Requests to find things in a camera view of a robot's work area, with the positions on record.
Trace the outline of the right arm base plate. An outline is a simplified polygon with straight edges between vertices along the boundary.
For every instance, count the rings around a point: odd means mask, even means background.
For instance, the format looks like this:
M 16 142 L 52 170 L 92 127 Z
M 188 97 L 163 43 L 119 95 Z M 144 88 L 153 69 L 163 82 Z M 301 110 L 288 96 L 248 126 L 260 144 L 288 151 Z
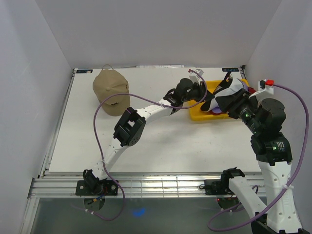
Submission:
M 206 195 L 233 195 L 221 180 L 204 180 L 204 190 Z

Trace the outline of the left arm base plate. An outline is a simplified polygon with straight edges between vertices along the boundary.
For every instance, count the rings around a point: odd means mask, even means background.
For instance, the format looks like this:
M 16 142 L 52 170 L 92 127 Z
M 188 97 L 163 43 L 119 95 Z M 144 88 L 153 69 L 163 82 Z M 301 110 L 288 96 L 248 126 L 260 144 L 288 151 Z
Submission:
M 114 196 L 118 194 L 118 186 L 111 180 L 103 180 L 97 183 L 87 183 L 79 180 L 76 185 L 75 195 L 80 196 Z

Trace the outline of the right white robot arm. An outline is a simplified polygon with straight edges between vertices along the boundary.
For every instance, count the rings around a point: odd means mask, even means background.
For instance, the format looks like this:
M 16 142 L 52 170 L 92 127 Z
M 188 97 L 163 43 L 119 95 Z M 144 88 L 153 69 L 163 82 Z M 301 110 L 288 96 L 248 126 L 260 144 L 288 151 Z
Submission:
M 273 98 L 257 100 L 244 89 L 216 97 L 220 109 L 229 117 L 240 119 L 250 129 L 251 146 L 263 175 L 267 203 L 264 204 L 248 185 L 240 169 L 224 170 L 220 187 L 235 194 L 248 213 L 247 224 L 254 234 L 305 234 L 294 204 L 292 182 L 299 172 L 291 172 L 292 151 L 282 134 L 286 119 L 284 105 Z

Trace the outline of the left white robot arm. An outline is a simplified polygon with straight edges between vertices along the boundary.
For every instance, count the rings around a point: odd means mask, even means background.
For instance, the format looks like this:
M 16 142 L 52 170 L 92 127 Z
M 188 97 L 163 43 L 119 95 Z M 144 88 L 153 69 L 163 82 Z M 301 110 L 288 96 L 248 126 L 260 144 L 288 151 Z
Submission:
M 148 123 L 176 113 L 183 109 L 185 102 L 194 100 L 198 105 L 213 98 L 214 95 L 208 91 L 205 81 L 193 82 L 189 78 L 183 78 L 176 88 L 169 90 L 159 102 L 151 101 L 150 106 L 136 110 L 132 107 L 126 108 L 114 126 L 112 141 L 105 151 L 101 147 L 96 130 L 96 117 L 99 111 L 97 109 L 93 127 L 101 161 L 97 163 L 94 171 L 91 169 L 83 171 L 83 181 L 87 190 L 93 195 L 104 192 L 106 187 L 104 181 L 107 179 L 110 169 L 127 148 L 138 143 Z

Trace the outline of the black and white cap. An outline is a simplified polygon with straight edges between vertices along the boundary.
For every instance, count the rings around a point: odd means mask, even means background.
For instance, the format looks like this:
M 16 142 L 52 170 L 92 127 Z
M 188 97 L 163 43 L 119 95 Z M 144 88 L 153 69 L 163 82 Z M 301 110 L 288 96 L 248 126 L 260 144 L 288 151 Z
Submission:
M 212 112 L 213 114 L 219 115 L 222 113 L 217 101 L 217 97 L 230 96 L 238 92 L 240 89 L 244 88 L 248 90 L 248 86 L 242 80 L 231 77 L 231 72 L 227 72 L 224 79 L 217 85 L 213 94 L 213 98 L 204 102 L 200 110 L 202 112 Z

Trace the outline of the beige baseball cap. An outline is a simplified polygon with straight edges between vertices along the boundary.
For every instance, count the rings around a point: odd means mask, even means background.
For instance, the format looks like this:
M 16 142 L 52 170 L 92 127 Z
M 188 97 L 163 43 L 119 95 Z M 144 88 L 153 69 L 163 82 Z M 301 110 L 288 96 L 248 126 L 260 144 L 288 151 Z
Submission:
M 114 69 L 102 69 L 93 81 L 93 91 L 105 113 L 120 116 L 130 107 L 129 83 Z

